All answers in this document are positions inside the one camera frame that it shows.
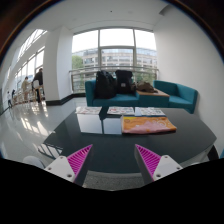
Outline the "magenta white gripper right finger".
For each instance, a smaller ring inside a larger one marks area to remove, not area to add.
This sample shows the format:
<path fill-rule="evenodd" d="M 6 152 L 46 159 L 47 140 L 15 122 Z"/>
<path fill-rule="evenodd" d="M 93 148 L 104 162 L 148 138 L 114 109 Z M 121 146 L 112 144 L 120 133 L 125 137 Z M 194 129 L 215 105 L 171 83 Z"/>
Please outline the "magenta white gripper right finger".
<path fill-rule="evenodd" d="M 182 169 L 182 166 L 169 155 L 160 156 L 138 144 L 135 145 L 134 155 L 145 184 L 152 183 Z"/>

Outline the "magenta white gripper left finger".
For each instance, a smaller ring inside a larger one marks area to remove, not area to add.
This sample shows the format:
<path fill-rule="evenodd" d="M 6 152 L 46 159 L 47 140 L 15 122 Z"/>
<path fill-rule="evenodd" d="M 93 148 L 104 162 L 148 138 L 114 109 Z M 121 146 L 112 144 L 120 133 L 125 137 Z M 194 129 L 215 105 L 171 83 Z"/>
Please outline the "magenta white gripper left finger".
<path fill-rule="evenodd" d="M 91 163 L 93 145 L 88 145 L 69 156 L 59 156 L 45 171 L 82 186 Z"/>

